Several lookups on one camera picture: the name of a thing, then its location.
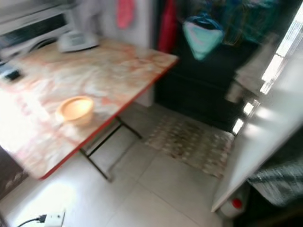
red bottle cap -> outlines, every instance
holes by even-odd
[[[242,201],[239,199],[234,199],[232,200],[232,205],[236,209],[241,209],[242,208]]]

orange bowl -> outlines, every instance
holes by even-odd
[[[56,115],[64,122],[86,125],[93,116],[94,101],[87,96],[77,96],[65,100],[58,107]]]

red cloth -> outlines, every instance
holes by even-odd
[[[134,0],[118,0],[117,23],[120,29],[127,29],[134,19]]]
[[[167,0],[162,16],[159,45],[160,51],[170,53],[177,39],[177,7],[174,0]]]

pink cloth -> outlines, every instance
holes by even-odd
[[[127,29],[134,19],[134,0],[118,0],[118,27]]]

marble-pattern tabletop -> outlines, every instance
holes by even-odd
[[[177,57],[110,39],[60,53],[56,43],[11,61],[23,77],[0,80],[0,145],[32,177],[45,179],[177,62]],[[94,100],[88,126],[58,121],[73,96]]]

